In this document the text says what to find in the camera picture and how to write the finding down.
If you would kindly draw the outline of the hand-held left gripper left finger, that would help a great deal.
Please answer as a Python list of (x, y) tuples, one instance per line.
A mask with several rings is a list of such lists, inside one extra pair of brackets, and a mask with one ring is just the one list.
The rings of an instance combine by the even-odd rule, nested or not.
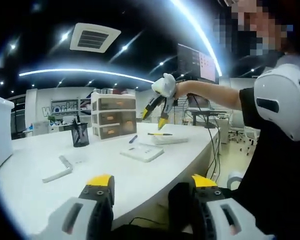
[(90, 179), (79, 197), (71, 197), (48, 218), (47, 226), (31, 240), (105, 240), (114, 219), (115, 178), (103, 174)]

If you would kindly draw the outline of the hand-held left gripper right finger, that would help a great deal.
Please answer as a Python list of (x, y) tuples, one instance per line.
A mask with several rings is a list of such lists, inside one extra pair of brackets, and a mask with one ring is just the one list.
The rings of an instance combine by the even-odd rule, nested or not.
[(225, 198), (211, 179), (194, 174), (191, 228), (195, 240), (274, 240), (256, 226), (255, 217), (232, 198)]

